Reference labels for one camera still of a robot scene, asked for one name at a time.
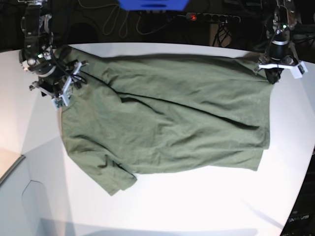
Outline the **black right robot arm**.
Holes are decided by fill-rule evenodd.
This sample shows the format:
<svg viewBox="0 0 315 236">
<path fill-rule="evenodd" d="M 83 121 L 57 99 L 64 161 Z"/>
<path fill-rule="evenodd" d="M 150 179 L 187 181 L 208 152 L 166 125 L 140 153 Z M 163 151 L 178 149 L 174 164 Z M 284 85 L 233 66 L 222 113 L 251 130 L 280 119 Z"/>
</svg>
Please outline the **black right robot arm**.
<svg viewBox="0 0 315 236">
<path fill-rule="evenodd" d="M 26 4 L 21 19 L 24 47 L 19 52 L 19 62 L 24 71 L 38 76 L 29 90 L 38 89 L 42 96 L 59 98 L 66 94 L 66 83 L 80 89 L 87 81 L 78 75 L 80 67 L 87 62 L 73 60 L 65 62 L 71 53 L 70 46 L 62 46 L 57 54 L 54 50 L 54 35 L 50 30 L 52 13 L 48 0 L 23 0 Z"/>
</svg>

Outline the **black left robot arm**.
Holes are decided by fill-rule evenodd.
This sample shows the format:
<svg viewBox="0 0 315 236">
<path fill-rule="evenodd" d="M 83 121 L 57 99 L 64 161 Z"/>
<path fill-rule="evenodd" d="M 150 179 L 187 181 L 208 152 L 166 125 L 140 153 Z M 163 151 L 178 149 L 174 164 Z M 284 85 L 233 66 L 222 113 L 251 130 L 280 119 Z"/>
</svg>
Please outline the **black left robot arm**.
<svg viewBox="0 0 315 236">
<path fill-rule="evenodd" d="M 274 13 L 266 22 L 267 44 L 260 56 L 255 73 L 264 70 L 266 78 L 275 84 L 281 78 L 283 70 L 291 72 L 294 79 L 301 79 L 307 69 L 299 59 L 291 31 L 297 24 L 295 5 L 291 0 L 276 0 Z"/>
</svg>

